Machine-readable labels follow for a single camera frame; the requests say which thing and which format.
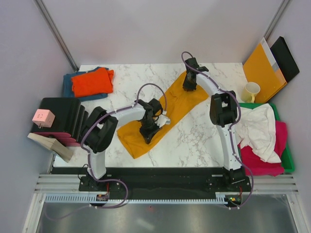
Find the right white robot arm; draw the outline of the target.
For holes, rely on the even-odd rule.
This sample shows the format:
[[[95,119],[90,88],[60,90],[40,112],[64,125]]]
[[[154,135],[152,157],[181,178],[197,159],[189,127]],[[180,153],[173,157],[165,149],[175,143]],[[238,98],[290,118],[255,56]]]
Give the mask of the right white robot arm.
[[[185,91],[194,91],[200,86],[210,97],[209,117],[218,130],[224,154],[224,168],[238,170],[242,163],[238,153],[234,125],[241,119],[241,108],[234,91],[226,91],[210,77],[206,67],[198,65],[196,58],[183,60],[186,77],[183,82]]]

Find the folded orange t shirt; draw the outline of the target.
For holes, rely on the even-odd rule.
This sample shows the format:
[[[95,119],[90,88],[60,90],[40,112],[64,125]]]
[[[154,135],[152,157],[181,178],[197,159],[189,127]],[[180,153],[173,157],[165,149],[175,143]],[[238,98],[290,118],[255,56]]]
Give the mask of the folded orange t shirt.
[[[94,72],[77,75],[71,79],[76,98],[113,92],[114,70],[100,67]]]

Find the pale yellow mug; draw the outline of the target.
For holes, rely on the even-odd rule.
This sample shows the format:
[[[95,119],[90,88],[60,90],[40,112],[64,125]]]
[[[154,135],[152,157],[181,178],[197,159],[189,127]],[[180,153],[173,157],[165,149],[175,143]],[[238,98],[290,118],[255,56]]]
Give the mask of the pale yellow mug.
[[[257,94],[260,92],[260,86],[255,82],[248,82],[241,94],[241,100],[246,103],[254,103]]]

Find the folded blue t shirt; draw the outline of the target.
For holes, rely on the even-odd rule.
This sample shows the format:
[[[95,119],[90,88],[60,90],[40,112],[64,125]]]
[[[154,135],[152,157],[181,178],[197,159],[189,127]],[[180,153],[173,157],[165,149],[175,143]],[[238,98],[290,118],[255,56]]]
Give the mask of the folded blue t shirt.
[[[66,74],[63,76],[63,94],[62,97],[65,98],[74,98],[74,92],[72,91],[72,78],[78,75],[83,75],[85,73],[89,73],[89,72],[95,72],[96,70],[98,70],[100,67],[96,67],[93,70],[88,70],[88,71],[77,71],[74,72],[72,74]],[[81,102],[84,101],[92,101],[92,100],[101,100],[101,99],[105,99],[108,97],[107,93],[102,93],[102,94],[96,94],[96,95],[91,95],[91,96],[86,96],[86,97],[79,97],[78,99]]]

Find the orange yellow envelope folder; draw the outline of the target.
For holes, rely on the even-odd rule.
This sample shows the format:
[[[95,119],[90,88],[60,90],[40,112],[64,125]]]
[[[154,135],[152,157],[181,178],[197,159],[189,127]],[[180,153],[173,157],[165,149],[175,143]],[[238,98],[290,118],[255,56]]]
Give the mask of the orange yellow envelope folder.
[[[287,84],[265,38],[243,64],[243,70],[247,81],[260,87],[255,103],[266,103]]]

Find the white t shirt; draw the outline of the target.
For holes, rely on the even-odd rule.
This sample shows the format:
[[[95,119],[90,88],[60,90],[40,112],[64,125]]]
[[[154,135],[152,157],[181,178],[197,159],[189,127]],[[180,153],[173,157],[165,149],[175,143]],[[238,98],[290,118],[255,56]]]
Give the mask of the white t shirt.
[[[241,108],[242,116],[236,124],[240,148],[249,146],[263,162],[278,164],[280,157],[274,151],[276,145],[276,120],[269,104],[254,109]]]

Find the black organizer box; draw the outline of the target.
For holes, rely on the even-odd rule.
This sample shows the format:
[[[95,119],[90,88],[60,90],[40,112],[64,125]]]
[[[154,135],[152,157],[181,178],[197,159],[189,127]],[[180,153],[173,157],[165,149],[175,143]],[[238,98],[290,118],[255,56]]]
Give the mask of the black organizer box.
[[[79,99],[43,98],[39,109],[51,111],[55,119],[50,127],[33,124],[31,133],[55,138],[66,147],[80,146],[80,132],[88,112]]]

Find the black flat box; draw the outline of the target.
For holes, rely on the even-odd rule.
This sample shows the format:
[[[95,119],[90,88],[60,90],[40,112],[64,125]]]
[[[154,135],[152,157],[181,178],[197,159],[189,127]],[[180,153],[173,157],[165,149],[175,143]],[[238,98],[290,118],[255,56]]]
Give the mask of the black flat box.
[[[292,56],[290,49],[284,39],[280,36],[275,43],[270,47],[270,50],[286,80],[290,82],[294,77],[296,77],[300,70],[297,66],[294,57]]]

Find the beige book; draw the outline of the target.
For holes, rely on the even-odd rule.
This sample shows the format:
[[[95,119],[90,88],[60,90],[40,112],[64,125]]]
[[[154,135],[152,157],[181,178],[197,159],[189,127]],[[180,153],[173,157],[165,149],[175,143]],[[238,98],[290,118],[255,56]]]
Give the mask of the beige book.
[[[27,137],[44,148],[54,151],[60,158],[68,163],[73,157],[73,151],[62,145],[57,139],[44,137],[35,133],[29,133]]]

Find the magenta t shirt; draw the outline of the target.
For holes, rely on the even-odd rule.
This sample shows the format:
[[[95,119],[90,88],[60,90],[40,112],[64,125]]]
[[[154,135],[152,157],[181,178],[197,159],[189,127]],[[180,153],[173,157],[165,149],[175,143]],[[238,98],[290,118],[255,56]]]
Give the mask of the magenta t shirt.
[[[287,125],[285,122],[276,120],[276,144],[274,148],[274,152],[278,155],[279,159],[282,158],[282,154],[285,151],[286,143],[288,137]],[[245,146],[241,149],[240,145],[238,145],[242,162],[247,165],[254,176],[278,176],[285,172],[282,163],[267,163],[262,161],[257,155],[252,152],[252,148],[250,146]]]

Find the pink cube power adapter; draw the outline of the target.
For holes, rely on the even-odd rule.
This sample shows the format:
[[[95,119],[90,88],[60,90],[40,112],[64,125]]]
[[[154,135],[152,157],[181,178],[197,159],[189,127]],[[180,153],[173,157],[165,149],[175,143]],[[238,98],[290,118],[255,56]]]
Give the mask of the pink cube power adapter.
[[[32,122],[39,128],[51,128],[55,115],[47,109],[37,109]]]

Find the green plastic tray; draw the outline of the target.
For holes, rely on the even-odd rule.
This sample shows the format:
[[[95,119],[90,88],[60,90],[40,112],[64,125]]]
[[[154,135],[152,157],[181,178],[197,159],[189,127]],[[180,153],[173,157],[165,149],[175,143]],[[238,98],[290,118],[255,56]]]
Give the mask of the green plastic tray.
[[[274,111],[275,120],[281,121],[276,105],[273,103],[268,103],[268,104],[272,107]],[[264,105],[264,103],[240,103],[240,107],[247,108],[247,109],[255,109],[262,105]],[[291,153],[288,141],[286,141],[286,147],[281,156],[281,164],[282,164],[282,167],[284,168],[285,173],[292,173],[295,171],[294,160],[292,158],[292,153]]]

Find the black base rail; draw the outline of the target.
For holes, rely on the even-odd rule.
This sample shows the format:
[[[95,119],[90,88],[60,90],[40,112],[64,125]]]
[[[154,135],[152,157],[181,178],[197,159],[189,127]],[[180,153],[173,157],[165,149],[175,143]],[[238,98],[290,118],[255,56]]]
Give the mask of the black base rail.
[[[54,168],[53,175],[77,175],[80,191],[107,191],[114,197],[207,197],[216,192],[247,193],[251,182],[243,168],[220,167],[109,167],[93,180],[86,168]]]

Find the right metal frame post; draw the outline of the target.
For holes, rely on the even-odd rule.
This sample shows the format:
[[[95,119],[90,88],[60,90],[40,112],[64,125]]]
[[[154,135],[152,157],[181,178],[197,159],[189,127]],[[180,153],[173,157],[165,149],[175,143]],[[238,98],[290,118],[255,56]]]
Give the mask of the right metal frame post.
[[[266,31],[264,33],[263,37],[266,41],[268,41],[269,38],[271,37],[273,31],[275,30],[276,26],[278,25],[279,21],[281,20],[283,14],[287,10],[287,8],[291,2],[292,2],[292,0],[282,0],[281,1],[280,6],[278,7],[278,9],[277,9],[276,13],[274,14],[271,22],[269,23],[268,28],[266,29]]]

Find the metal frame post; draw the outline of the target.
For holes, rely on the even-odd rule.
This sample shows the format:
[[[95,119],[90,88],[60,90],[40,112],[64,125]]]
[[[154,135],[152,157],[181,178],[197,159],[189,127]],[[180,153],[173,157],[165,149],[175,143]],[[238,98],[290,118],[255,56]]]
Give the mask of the metal frame post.
[[[263,37],[266,41],[268,41],[269,38],[271,37],[273,31],[275,30],[276,26],[278,25],[279,21],[281,20],[283,14],[287,10],[287,8],[291,2],[292,2],[292,0],[282,0],[281,1],[280,6],[278,7],[278,9],[277,9],[276,13],[274,14],[271,22],[269,23],[268,28],[266,29],[266,31],[264,33]]]
[[[57,44],[59,45],[61,51],[63,52],[64,56],[66,57],[69,65],[74,71],[78,71],[78,66],[70,53],[60,31],[58,30],[51,14],[49,13],[45,3],[43,0],[34,0],[34,3],[36,4],[38,10],[40,11],[42,17],[44,18],[46,24],[48,25],[51,33],[53,34]]]

